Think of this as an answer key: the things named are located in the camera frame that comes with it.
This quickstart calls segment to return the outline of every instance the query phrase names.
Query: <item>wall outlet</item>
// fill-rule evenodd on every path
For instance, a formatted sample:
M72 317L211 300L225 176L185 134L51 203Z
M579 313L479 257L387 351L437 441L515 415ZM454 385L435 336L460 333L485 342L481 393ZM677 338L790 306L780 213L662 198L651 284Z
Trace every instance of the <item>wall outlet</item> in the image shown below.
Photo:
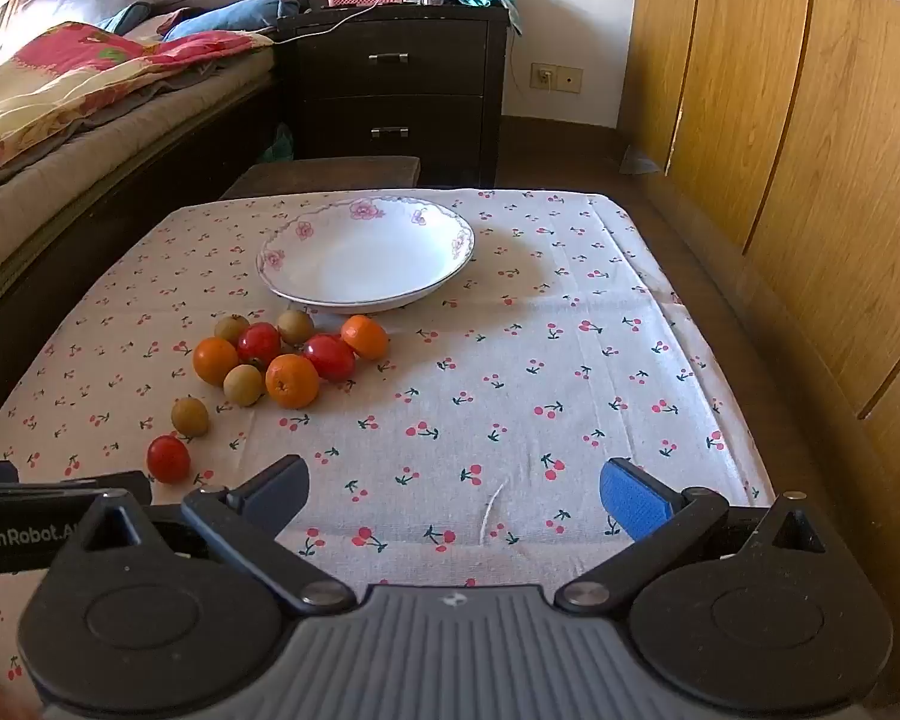
M530 89L555 92L557 90L557 65L541 65L538 62L530 65Z
M578 95L583 91L583 70L581 68L557 67L557 91Z
M530 89L578 95L583 91L583 70L535 62L530 65Z

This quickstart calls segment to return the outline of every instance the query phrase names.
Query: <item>blue gripper pad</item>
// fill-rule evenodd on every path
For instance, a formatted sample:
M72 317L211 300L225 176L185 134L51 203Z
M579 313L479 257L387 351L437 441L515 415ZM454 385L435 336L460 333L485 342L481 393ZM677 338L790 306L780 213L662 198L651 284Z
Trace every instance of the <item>blue gripper pad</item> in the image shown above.
M600 471L600 502L634 541L650 536L674 515L673 505L615 463Z

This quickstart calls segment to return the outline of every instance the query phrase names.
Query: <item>wooden stool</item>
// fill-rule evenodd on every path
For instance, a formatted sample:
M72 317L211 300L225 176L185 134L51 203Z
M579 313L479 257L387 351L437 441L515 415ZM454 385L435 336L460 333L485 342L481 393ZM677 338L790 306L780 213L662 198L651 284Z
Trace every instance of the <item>wooden stool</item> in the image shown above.
M334 157L254 165L223 193L222 200L305 194L308 191L413 189L420 176L416 157Z

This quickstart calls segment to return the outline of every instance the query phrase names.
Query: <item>nightstand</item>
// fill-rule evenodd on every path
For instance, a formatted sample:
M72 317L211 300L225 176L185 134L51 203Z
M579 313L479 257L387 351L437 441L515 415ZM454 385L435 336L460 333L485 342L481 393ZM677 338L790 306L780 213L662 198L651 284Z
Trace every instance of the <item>nightstand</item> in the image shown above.
M282 20L278 40L359 10ZM492 187L508 27L500 6L380 5L278 46L296 155L415 156L421 186Z

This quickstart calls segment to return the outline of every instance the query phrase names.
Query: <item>drawer handle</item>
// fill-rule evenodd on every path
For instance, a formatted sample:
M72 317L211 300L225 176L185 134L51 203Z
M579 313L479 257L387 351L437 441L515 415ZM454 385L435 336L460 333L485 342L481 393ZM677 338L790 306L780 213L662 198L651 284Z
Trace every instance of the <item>drawer handle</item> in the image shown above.
M367 59L371 65L409 65L408 53L372 53Z
M384 135L399 135L401 138L410 137L410 127L373 127L370 137L379 140Z

